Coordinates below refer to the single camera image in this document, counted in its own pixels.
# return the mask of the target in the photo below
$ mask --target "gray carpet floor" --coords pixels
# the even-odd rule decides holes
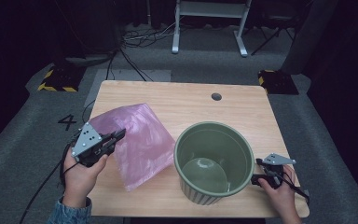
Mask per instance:
[[[178,54],[171,53],[172,36],[145,48],[124,51],[142,70],[170,71],[171,82],[258,85],[257,72],[279,69],[290,48],[285,33],[274,38],[255,56],[242,58],[233,29],[188,29],[182,32]],[[249,51],[264,37],[253,30],[243,37]],[[47,64],[26,85],[30,97],[0,135],[0,223],[18,223],[27,203],[59,162],[66,142],[83,119],[90,116],[90,93],[97,74],[107,63],[89,67],[78,92],[38,91]],[[118,54],[112,69],[131,70]],[[310,80],[293,76],[299,95],[269,95],[284,142],[301,185],[310,190],[310,216],[306,223],[358,223],[358,188],[315,111],[307,90]],[[75,124],[66,131],[60,119],[73,115]],[[62,195],[58,172],[34,200],[23,223],[45,223],[54,203]],[[92,223],[123,223],[123,217],[93,217]],[[281,223],[271,218],[267,223]]]

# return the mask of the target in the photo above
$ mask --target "person's right hand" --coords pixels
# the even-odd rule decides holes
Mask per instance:
[[[295,171],[288,165],[283,166],[283,171],[287,173],[283,178],[292,181],[296,181]],[[281,216],[283,223],[301,223],[301,218],[298,216],[295,205],[295,191],[290,188],[286,183],[282,183],[277,189],[273,189],[267,180],[259,178],[258,182],[261,187],[266,191],[272,206]]]

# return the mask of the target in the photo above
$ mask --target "translucent pink bag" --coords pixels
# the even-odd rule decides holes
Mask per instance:
[[[147,104],[122,106],[89,123],[100,134],[126,129],[113,155],[127,191],[173,163],[175,141]]]

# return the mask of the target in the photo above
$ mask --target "wooden table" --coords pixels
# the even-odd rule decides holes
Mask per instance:
[[[220,101],[211,97],[216,92],[222,96]],[[120,106],[142,103],[151,107],[175,140],[190,125],[211,120],[239,131],[249,142],[255,158],[264,159],[272,152],[289,158],[269,99],[259,86],[104,81],[91,117]],[[255,167],[255,173],[262,174],[258,166]],[[278,216],[264,190],[252,184],[212,205],[192,203],[180,190],[179,175],[174,164],[137,189],[127,192],[112,156],[89,196],[93,202],[94,216]],[[304,198],[299,195],[296,195],[296,209],[301,217],[310,213]]]

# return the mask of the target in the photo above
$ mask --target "denim sleeve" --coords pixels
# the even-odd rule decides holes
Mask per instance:
[[[86,207],[72,208],[62,204],[62,198],[59,199],[54,211],[48,218],[48,224],[89,224],[91,216],[91,199],[87,198]]]

